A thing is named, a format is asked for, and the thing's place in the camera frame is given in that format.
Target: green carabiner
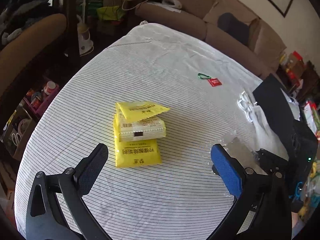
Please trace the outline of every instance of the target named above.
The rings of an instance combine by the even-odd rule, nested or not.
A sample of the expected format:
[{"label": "green carabiner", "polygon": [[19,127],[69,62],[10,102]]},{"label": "green carabiner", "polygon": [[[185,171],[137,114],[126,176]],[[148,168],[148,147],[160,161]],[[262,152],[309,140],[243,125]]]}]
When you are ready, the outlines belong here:
[{"label": "green carabiner", "polygon": [[207,79],[210,79],[211,77],[209,77],[205,74],[202,74],[202,73],[198,73],[198,78],[207,80]]}]

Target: pink basket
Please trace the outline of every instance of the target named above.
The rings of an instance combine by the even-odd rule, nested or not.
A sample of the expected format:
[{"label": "pink basket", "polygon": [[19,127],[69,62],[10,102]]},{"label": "pink basket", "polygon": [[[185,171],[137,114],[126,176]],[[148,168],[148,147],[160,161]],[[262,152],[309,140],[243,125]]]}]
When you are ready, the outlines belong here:
[{"label": "pink basket", "polygon": [[53,99],[56,97],[56,95],[58,95],[59,93],[59,85],[56,83],[56,88],[50,93],[50,95],[48,95],[45,100],[42,102],[42,104],[38,107],[37,110],[35,110],[28,99],[26,99],[25,97],[23,98],[24,101],[28,104],[29,108],[32,110],[33,113],[35,113],[35,115],[42,117],[42,115],[44,114],[44,112],[47,110],[48,106],[51,104],[51,102],[53,101]]}]

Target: red tag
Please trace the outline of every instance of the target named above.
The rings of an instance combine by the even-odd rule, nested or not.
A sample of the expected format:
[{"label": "red tag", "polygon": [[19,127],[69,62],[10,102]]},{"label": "red tag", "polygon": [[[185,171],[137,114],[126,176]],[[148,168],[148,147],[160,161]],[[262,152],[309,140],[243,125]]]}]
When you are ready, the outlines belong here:
[{"label": "red tag", "polygon": [[222,85],[222,83],[217,78],[210,78],[210,79],[208,79],[208,81],[209,81],[210,85],[212,85],[213,87]]}]

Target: brown sofa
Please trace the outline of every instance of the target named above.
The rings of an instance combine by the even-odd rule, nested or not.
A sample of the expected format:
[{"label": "brown sofa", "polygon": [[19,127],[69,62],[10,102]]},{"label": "brown sofa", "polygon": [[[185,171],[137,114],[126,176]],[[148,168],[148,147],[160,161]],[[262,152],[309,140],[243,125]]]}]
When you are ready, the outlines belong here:
[{"label": "brown sofa", "polygon": [[[178,0],[180,12],[142,3],[136,15],[148,22],[159,23],[205,41],[234,59],[261,79],[275,74],[286,48],[277,33],[253,11],[238,0]],[[217,27],[223,13],[232,13],[249,26],[248,46]]]}]

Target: striped tablecloth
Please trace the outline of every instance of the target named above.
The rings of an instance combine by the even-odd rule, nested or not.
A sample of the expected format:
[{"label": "striped tablecloth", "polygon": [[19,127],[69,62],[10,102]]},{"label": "striped tablecloth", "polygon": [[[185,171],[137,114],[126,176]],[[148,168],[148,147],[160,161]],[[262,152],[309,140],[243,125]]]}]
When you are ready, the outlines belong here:
[{"label": "striped tablecloth", "polygon": [[[223,85],[212,87],[204,73]],[[91,192],[88,208],[113,239],[206,239],[233,201],[211,171],[213,141],[236,130],[249,141],[254,127],[238,109],[244,87],[261,80],[216,49],[158,24],[141,25],[84,66],[61,90],[33,132],[20,165],[15,216],[25,217],[35,174],[75,167],[98,143],[109,159]],[[154,101],[171,110],[160,117],[167,137],[158,139],[163,163],[115,168],[115,103]],[[79,231],[62,195],[65,217]],[[252,220],[249,213],[243,225]]]}]

